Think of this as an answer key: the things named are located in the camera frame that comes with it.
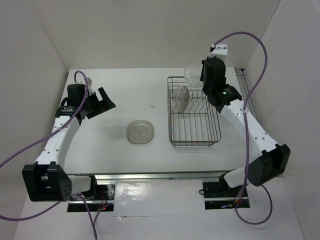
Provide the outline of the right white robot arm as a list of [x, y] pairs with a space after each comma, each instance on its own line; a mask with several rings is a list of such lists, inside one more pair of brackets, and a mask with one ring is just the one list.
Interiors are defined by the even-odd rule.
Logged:
[[215, 107], [246, 141], [245, 166], [222, 176], [218, 190], [230, 196], [236, 187], [250, 183], [256, 187], [285, 172], [290, 148], [279, 145], [262, 128], [245, 106], [237, 89], [227, 84], [225, 63], [218, 57], [204, 59], [200, 80], [208, 102]]

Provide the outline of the aluminium rail front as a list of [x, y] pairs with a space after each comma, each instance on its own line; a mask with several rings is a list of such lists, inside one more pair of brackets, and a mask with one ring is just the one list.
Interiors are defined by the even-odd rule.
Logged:
[[87, 173], [69, 174], [70, 177], [94, 176], [98, 182], [118, 181], [166, 181], [166, 180], [216, 180], [228, 170], [217, 171], [185, 171], [185, 172], [136, 172], [136, 173]]

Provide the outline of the smoky glass plate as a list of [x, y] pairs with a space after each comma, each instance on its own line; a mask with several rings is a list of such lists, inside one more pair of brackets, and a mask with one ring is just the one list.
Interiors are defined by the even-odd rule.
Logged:
[[185, 111], [189, 104], [190, 100], [190, 93], [187, 87], [183, 86], [182, 87], [182, 95], [181, 95], [181, 100], [182, 100], [182, 113]]
[[126, 137], [132, 144], [147, 144], [154, 137], [154, 126], [148, 120], [134, 120], [127, 126]]

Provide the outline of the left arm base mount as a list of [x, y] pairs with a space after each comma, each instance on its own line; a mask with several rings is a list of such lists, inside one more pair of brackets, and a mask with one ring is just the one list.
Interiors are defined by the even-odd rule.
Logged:
[[[90, 212], [113, 212], [115, 199], [116, 183], [96, 183], [90, 190], [81, 192], [80, 196], [84, 198]], [[82, 199], [75, 195], [69, 202], [67, 207], [68, 213], [86, 212], [85, 203]]]

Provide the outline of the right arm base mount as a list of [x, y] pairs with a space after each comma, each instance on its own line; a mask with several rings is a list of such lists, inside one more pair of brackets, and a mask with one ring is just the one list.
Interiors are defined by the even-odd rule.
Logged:
[[204, 197], [204, 207], [206, 210], [222, 210], [250, 208], [248, 192], [245, 189], [242, 197], [238, 197], [238, 193], [242, 189], [242, 185], [229, 187], [225, 181], [226, 173], [218, 177], [218, 181], [203, 182], [202, 189], [198, 191]]

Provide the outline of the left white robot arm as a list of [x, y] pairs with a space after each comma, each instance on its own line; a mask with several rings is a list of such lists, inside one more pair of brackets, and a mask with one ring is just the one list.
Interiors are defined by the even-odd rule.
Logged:
[[85, 90], [83, 83], [70, 84], [67, 97], [55, 113], [52, 136], [33, 164], [26, 164], [22, 177], [32, 202], [68, 201], [81, 193], [86, 199], [97, 197], [99, 187], [94, 176], [70, 176], [64, 170], [65, 160], [72, 140], [84, 119], [94, 118], [115, 108], [103, 87], [97, 93]]

